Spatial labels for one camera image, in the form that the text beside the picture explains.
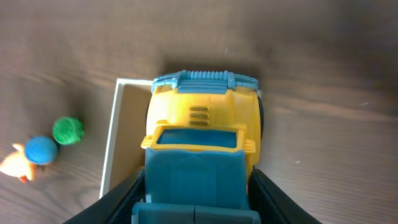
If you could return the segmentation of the green ribbed round toy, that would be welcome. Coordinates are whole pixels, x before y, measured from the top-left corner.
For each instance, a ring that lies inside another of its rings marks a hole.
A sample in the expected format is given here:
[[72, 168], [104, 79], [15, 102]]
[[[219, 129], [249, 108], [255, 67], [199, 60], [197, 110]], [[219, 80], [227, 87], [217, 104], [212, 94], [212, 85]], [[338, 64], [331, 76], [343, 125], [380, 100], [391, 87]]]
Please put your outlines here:
[[84, 135], [83, 123], [74, 117], [61, 117], [54, 123], [52, 134], [61, 145], [76, 144]]

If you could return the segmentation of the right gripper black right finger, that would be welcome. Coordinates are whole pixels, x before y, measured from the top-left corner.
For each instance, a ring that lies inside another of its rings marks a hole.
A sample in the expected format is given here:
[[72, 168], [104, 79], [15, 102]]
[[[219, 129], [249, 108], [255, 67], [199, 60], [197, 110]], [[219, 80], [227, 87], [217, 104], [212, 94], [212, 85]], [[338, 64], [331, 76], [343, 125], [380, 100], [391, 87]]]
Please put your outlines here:
[[321, 224], [257, 168], [249, 178], [248, 200], [262, 224]]

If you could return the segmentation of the yellow grey toy truck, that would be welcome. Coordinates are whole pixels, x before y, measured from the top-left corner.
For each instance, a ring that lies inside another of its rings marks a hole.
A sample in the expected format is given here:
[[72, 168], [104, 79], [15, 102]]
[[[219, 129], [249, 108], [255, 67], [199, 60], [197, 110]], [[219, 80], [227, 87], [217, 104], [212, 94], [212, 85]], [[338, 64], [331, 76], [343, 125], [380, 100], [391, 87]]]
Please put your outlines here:
[[145, 199], [133, 223], [259, 223], [248, 179], [264, 115], [258, 81], [182, 70], [152, 82], [146, 115]]

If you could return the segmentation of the orange duck toy blue cap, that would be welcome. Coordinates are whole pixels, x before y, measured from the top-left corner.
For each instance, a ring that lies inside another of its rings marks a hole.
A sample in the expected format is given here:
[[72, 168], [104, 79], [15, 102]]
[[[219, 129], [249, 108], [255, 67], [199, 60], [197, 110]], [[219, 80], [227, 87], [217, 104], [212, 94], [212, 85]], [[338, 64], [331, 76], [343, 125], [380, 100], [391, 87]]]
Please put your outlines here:
[[28, 183], [35, 178], [38, 166], [46, 166], [54, 162], [58, 156], [58, 146], [51, 138], [35, 136], [26, 144], [13, 143], [15, 151], [1, 162], [1, 172]]

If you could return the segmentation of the white cardboard box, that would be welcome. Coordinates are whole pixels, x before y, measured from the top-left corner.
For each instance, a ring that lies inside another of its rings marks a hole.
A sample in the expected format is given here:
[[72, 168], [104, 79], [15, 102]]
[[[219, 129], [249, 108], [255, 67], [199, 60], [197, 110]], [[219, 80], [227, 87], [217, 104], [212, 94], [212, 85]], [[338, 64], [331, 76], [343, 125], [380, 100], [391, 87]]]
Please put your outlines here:
[[146, 115], [152, 97], [149, 80], [120, 79], [106, 146], [101, 195], [145, 166], [146, 152], [141, 144], [146, 136]]

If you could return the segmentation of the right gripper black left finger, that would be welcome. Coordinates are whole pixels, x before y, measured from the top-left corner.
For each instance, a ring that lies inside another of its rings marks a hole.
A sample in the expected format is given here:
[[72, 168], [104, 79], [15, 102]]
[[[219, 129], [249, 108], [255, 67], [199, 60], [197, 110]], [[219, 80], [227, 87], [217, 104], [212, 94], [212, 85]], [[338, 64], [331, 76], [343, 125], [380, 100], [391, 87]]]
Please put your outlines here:
[[130, 175], [65, 224], [131, 223], [132, 208], [145, 200], [144, 170]]

